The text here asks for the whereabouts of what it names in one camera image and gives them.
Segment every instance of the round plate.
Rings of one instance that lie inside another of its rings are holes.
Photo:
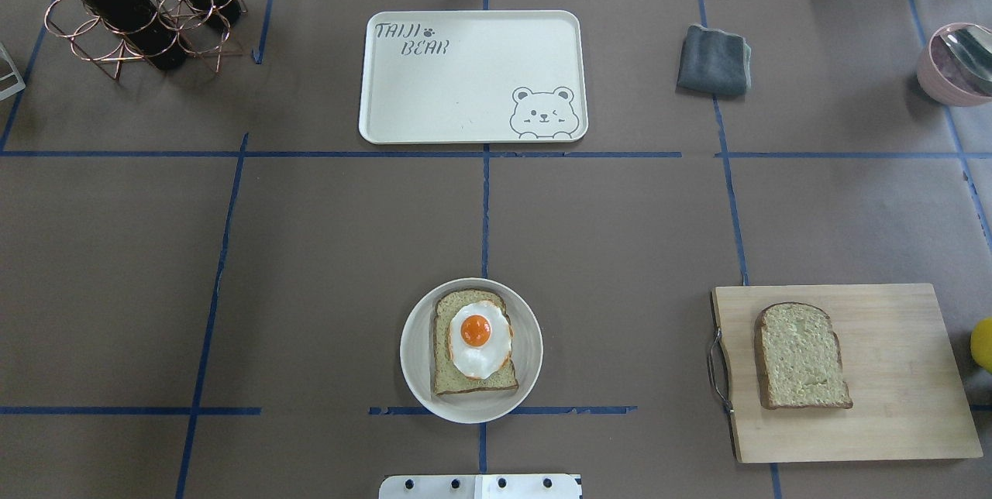
[[[516,391],[478,391],[436,396],[431,388],[433,373],[433,344],[431,320],[437,299],[450,291],[478,287],[493,291],[506,302],[506,315],[513,327],[511,360],[520,383]],[[481,424],[506,415],[524,401],[534,388],[541,373],[545,347],[541,327],[531,306],[516,291],[486,279],[458,279],[433,288],[414,306],[400,337],[400,365],[407,386],[419,403],[444,420],[458,424]]]

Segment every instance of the metal handle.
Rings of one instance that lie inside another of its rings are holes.
[[[716,332],[713,333],[713,341],[709,345],[709,354],[706,354],[706,368],[709,369],[709,385],[713,387],[713,391],[716,392],[716,396],[720,397],[723,401],[723,410],[726,411],[727,415],[734,414],[734,405],[730,404],[730,400],[726,397],[726,394],[720,392],[720,387],[716,384],[716,368],[715,361],[713,361],[713,350],[716,350],[717,345],[723,338],[723,332],[720,327],[716,327]],[[730,394],[730,383],[727,383],[727,394]]]

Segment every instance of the metal spoon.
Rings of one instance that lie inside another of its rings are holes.
[[[992,96],[992,33],[971,25],[940,34],[940,39],[957,59],[968,81],[986,96]]]

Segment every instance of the bread slice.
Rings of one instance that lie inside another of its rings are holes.
[[[506,304],[503,298],[492,291],[458,290],[451,291],[444,295],[435,305],[435,315],[433,316],[432,336],[433,336],[433,356],[435,357],[435,369],[432,373],[433,393],[435,394],[456,394],[471,393],[475,391],[506,391],[514,390],[520,384],[517,382],[517,373],[513,367],[513,359],[508,360],[485,379],[469,379],[465,377],[451,361],[449,352],[449,332],[451,329],[451,319],[465,305],[474,304],[476,301],[488,299],[496,304],[503,312],[504,318],[509,322],[506,315]]]
[[[840,363],[840,340],[830,316],[794,301],[758,315],[754,350],[761,405],[776,408],[854,406]]]

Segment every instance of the yellow object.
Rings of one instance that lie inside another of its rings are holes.
[[[985,318],[971,331],[971,357],[992,372],[992,318]]]

